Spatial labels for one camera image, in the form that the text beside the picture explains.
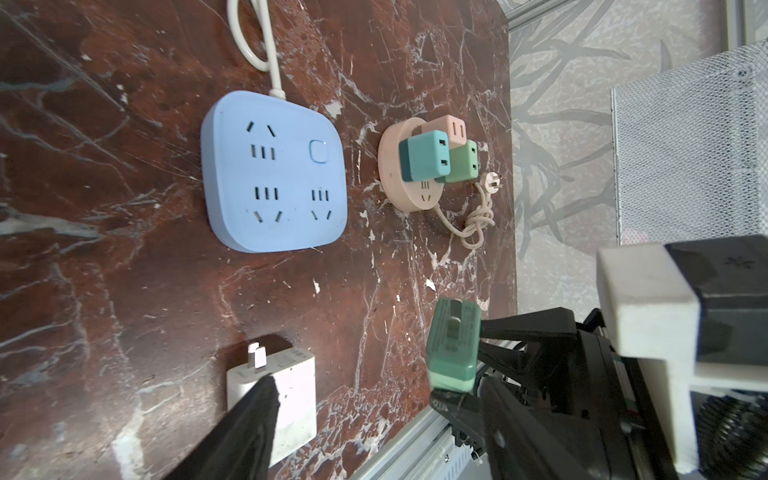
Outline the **white plug adapter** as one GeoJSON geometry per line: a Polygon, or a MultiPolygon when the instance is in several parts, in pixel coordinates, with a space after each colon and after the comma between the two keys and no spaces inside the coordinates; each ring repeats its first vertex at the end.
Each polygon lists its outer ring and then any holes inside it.
{"type": "Polygon", "coordinates": [[[275,380],[279,409],[270,464],[276,465],[303,447],[317,434],[315,356],[292,347],[267,354],[253,342],[248,361],[226,374],[227,408],[232,409],[265,376],[275,380]]]}

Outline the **light green plug adapter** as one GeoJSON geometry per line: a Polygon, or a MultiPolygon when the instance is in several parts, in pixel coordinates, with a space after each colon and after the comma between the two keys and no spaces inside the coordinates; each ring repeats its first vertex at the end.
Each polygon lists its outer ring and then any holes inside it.
{"type": "Polygon", "coordinates": [[[440,298],[429,330],[426,366],[430,389],[470,392],[475,383],[481,309],[473,301],[440,298]]]}

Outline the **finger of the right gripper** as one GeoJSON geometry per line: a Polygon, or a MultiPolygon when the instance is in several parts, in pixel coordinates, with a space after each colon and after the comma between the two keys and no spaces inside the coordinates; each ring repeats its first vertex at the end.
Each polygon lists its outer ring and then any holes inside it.
{"type": "Polygon", "coordinates": [[[480,337],[494,340],[526,342],[566,342],[577,340],[574,313],[557,307],[501,319],[483,320],[480,337]]]}
{"type": "Polygon", "coordinates": [[[456,447],[470,447],[472,456],[485,453],[481,401],[477,396],[434,389],[430,393],[430,406],[448,421],[456,447]]]}

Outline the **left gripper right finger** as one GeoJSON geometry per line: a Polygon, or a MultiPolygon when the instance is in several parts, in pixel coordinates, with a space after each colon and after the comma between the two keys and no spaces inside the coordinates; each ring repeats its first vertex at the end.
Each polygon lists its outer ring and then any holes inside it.
{"type": "Polygon", "coordinates": [[[592,412],[531,409],[497,378],[479,389],[493,479],[598,479],[600,427],[592,412]]]}

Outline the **blue square power strip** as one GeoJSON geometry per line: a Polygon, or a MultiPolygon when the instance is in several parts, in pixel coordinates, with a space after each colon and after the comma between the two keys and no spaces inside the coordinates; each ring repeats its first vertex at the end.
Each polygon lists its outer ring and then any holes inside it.
{"type": "Polygon", "coordinates": [[[201,126],[210,226],[227,247],[273,253],[338,240],[347,224],[343,146],[306,107],[250,91],[219,99],[201,126]]]}

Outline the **teal plug adapter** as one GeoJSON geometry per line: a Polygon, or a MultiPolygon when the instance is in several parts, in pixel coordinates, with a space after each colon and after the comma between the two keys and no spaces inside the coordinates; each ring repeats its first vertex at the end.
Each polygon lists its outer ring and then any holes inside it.
{"type": "Polygon", "coordinates": [[[448,136],[431,131],[399,142],[401,175],[406,182],[421,182],[450,173],[448,136]]]}

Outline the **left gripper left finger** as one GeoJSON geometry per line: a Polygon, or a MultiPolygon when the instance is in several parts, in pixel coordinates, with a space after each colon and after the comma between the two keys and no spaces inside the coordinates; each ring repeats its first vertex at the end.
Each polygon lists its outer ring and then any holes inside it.
{"type": "Polygon", "coordinates": [[[263,377],[166,477],[266,479],[278,412],[276,383],[263,377]]]}

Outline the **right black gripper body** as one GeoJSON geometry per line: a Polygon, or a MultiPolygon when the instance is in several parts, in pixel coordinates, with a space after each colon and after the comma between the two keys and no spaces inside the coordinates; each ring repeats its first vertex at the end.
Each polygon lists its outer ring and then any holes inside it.
{"type": "Polygon", "coordinates": [[[526,407],[592,412],[600,427],[598,479],[663,479],[666,442],[639,366],[614,351],[603,325],[595,309],[576,321],[578,337],[570,344],[481,338],[479,358],[526,407]]]}

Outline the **pink plug adapter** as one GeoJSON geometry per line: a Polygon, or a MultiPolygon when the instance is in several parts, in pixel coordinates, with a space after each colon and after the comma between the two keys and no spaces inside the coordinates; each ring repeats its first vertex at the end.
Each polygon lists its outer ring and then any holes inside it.
{"type": "Polygon", "coordinates": [[[453,115],[443,115],[424,123],[420,127],[421,133],[431,131],[442,131],[446,133],[450,149],[463,146],[468,141],[465,122],[453,115]]]}

